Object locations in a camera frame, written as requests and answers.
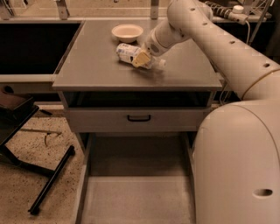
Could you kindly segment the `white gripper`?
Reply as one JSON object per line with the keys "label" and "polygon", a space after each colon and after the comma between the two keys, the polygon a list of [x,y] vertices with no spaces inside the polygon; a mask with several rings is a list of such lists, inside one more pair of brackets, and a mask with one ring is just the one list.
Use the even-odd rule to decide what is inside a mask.
{"label": "white gripper", "polygon": [[172,44],[171,34],[163,28],[154,28],[143,42],[142,48],[133,56],[132,65],[134,67],[151,66],[151,55],[159,57],[166,53]]}

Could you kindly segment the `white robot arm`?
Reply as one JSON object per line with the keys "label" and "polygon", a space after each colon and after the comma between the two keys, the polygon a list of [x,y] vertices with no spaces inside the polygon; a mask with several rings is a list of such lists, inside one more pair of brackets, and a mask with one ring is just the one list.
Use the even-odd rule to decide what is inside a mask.
{"label": "white robot arm", "polygon": [[280,224],[280,65],[212,23],[199,0],[171,0],[133,66],[192,39],[237,95],[199,126],[192,172],[197,224]]}

